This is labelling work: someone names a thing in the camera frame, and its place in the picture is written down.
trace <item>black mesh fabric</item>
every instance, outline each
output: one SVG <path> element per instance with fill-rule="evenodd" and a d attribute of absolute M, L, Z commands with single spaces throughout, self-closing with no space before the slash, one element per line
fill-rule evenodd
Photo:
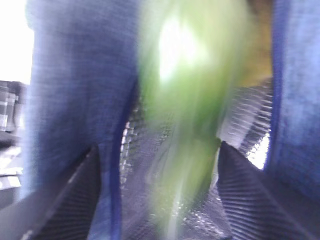
<path fill-rule="evenodd" d="M 221 138 L 245 155 L 258 148 L 269 132 L 271 98 L 270 79 L 256 87 L 238 88 Z M 144 114 L 145 109 L 138 100 L 123 132 L 120 158 L 123 240 L 161 240 L 157 234 L 159 226 L 149 208 L 149 194 L 154 166 L 168 147 L 171 129 L 165 123 L 159 131 L 148 128 Z M 179 240 L 232 238 L 215 182 L 204 200 L 188 212 Z"/>

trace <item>blue denim fabric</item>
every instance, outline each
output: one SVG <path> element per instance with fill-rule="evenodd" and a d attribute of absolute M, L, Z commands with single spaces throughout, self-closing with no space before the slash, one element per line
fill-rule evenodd
<path fill-rule="evenodd" d="M 137 81 L 136 0 L 29 0 L 34 30 L 23 198 L 98 144 L 102 189 L 89 240 L 120 239 L 119 152 Z"/>
<path fill-rule="evenodd" d="M 277 0 L 275 6 L 275 112 L 266 170 L 320 203 L 320 4 Z"/>

